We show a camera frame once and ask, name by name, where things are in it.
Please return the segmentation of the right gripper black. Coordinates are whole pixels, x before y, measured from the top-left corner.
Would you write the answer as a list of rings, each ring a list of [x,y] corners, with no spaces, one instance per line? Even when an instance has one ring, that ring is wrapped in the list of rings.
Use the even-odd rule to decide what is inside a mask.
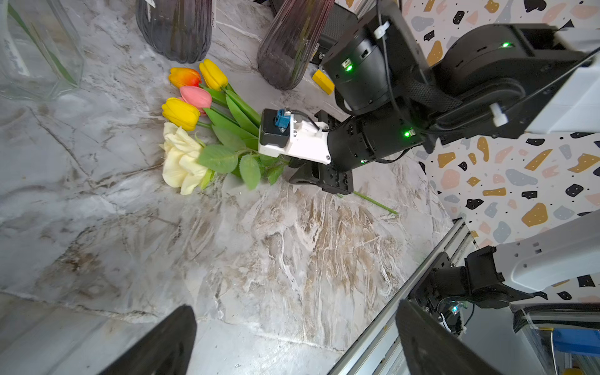
[[[390,105],[345,121],[323,110],[316,118],[331,128],[327,138],[331,162],[325,165],[297,158],[290,163],[295,170],[288,179],[290,184],[314,185],[331,194],[349,195],[354,192],[354,169],[384,163],[389,156],[423,143],[417,129],[397,119]]]

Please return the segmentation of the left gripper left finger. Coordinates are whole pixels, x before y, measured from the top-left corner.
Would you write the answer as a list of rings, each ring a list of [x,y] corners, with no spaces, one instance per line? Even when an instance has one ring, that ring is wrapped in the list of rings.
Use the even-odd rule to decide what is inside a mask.
[[[179,306],[102,373],[186,374],[196,332],[194,310]]]

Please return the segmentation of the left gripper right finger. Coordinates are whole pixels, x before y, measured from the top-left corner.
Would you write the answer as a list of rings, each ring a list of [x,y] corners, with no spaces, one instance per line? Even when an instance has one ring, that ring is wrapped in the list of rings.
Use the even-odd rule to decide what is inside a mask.
[[[416,303],[401,300],[395,319],[412,375],[498,373]]]

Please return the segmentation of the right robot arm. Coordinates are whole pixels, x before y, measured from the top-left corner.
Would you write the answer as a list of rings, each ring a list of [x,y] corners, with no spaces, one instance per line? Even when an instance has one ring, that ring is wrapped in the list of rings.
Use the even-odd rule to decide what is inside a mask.
[[[323,60],[348,118],[317,114],[327,125],[329,157],[296,157],[291,182],[349,195],[354,169],[390,163],[413,147],[432,153],[461,138],[518,138],[548,120],[561,95],[579,91],[575,77],[590,71],[595,57],[555,27],[495,23],[466,33],[429,67],[401,8],[378,2]],[[500,309],[598,269],[599,213],[592,211],[526,239],[485,246],[461,267],[428,270],[412,298],[429,307],[456,300]]]

